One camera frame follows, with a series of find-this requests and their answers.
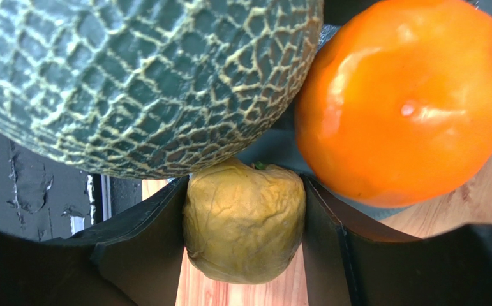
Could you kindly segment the fake netted melon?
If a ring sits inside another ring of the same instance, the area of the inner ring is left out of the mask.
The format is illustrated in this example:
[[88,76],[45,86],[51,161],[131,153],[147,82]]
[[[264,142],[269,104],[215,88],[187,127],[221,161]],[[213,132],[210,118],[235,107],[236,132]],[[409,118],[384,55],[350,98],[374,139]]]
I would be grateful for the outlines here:
[[322,1],[0,1],[0,133],[129,179],[224,161],[284,113]]

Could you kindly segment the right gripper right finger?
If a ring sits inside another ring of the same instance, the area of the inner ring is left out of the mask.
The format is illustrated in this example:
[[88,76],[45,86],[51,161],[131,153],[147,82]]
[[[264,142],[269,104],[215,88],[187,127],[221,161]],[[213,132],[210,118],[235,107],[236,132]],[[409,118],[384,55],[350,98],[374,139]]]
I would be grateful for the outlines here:
[[492,305],[492,225],[427,239],[390,228],[303,176],[310,305]]

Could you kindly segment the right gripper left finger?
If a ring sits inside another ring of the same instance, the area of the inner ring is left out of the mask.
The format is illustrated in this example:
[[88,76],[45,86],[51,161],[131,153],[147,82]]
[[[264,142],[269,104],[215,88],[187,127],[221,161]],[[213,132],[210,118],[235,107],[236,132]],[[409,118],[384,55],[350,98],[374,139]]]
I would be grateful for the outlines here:
[[0,305],[174,305],[188,178],[70,238],[0,232]]

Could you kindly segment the fake yellow lemon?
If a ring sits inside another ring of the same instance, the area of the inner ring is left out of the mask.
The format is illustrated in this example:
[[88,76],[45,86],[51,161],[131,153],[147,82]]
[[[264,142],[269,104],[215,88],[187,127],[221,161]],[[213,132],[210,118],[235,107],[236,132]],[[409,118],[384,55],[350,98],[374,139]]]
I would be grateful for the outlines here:
[[189,261],[213,280],[270,282],[293,260],[305,215],[306,191],[296,172],[228,159],[189,177],[183,206]]

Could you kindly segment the fake orange fruit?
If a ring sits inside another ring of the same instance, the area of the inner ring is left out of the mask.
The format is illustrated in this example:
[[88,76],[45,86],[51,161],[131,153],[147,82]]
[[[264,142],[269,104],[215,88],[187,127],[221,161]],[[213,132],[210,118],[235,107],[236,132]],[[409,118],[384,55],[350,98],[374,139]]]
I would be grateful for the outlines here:
[[379,1],[320,49],[297,97],[319,181],[374,207],[470,180],[492,155],[492,16],[465,1]]

